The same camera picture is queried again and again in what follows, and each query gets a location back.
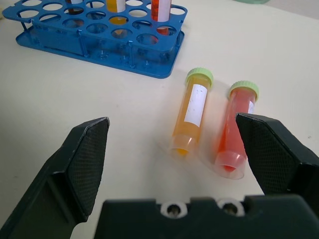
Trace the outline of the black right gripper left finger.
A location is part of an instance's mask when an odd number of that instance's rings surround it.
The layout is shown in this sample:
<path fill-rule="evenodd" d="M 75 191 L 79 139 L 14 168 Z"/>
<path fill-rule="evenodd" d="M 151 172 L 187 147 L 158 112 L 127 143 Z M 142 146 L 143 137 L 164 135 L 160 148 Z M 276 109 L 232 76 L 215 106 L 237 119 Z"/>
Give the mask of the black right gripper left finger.
<path fill-rule="evenodd" d="M 72 128 L 0 230 L 2 239 L 68 239 L 91 215 L 102 179 L 108 117 Z"/>

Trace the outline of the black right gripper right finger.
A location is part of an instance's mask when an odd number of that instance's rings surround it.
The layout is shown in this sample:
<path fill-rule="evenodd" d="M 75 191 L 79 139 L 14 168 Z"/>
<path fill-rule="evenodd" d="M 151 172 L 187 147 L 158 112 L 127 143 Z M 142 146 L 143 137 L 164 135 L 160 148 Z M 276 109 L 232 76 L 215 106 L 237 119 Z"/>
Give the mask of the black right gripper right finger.
<path fill-rule="evenodd" d="M 319 158 L 279 120 L 238 113 L 249 166 L 265 194 L 319 195 Z"/>

